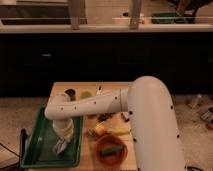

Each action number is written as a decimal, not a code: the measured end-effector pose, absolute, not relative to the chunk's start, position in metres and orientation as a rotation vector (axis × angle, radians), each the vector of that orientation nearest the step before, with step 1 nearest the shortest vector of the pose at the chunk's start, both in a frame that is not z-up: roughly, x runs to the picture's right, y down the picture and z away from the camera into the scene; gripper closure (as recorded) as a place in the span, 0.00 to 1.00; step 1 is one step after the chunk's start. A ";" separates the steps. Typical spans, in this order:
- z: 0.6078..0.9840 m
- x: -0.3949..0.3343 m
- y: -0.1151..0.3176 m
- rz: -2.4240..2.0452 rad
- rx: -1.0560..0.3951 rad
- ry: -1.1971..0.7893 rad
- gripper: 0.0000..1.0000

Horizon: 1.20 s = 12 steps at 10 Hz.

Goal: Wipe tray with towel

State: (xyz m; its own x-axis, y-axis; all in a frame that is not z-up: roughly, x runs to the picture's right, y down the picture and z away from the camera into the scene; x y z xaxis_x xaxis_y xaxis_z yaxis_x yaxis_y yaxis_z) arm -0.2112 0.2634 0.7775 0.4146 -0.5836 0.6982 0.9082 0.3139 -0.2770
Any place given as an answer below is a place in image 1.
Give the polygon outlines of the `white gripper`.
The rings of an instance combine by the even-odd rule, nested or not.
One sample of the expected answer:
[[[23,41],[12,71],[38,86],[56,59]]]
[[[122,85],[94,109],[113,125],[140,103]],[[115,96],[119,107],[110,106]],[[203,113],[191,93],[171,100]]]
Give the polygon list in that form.
[[[59,138],[64,139],[67,143],[71,142],[74,134],[74,123],[71,118],[54,120],[52,126]]]

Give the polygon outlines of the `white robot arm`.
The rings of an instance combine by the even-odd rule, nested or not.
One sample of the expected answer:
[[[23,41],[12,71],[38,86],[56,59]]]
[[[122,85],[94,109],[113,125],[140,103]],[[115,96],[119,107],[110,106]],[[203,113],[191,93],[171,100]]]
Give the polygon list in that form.
[[[156,77],[142,76],[127,88],[71,101],[59,93],[45,116],[60,125],[81,115],[129,114],[138,171],[185,171],[185,159],[170,92]]]

